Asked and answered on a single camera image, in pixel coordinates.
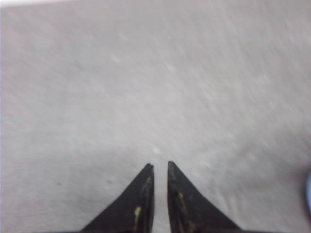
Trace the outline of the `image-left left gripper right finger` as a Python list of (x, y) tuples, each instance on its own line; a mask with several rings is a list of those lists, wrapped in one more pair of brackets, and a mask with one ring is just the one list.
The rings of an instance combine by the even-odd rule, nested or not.
[(168, 162), (167, 205), (172, 233), (231, 233), (241, 230), (199, 192), (173, 161)]

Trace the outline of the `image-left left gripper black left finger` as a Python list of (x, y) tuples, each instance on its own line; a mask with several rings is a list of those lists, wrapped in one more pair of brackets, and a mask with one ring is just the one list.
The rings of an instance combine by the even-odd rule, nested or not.
[(83, 233), (150, 233), (155, 211), (154, 166), (146, 164), (122, 194)]

